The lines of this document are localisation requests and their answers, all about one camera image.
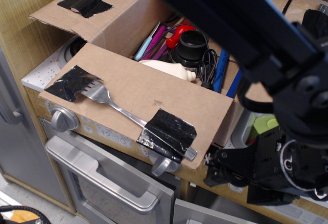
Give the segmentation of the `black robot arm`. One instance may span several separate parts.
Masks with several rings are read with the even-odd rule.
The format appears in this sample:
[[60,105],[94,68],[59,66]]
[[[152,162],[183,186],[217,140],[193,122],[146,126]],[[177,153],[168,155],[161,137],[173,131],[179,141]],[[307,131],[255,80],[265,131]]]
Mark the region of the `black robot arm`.
[[240,103],[278,127],[218,150],[204,183],[248,188],[247,202],[327,201],[327,47],[270,0],[164,0],[236,59]]

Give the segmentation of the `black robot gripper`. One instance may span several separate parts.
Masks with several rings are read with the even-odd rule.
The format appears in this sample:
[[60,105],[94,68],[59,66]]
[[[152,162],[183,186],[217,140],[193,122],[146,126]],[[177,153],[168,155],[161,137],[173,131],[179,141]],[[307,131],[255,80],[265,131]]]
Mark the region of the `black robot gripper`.
[[327,201],[327,150],[290,138],[281,128],[242,149],[219,149],[206,163],[209,187],[247,187],[247,203],[288,205],[299,197]]

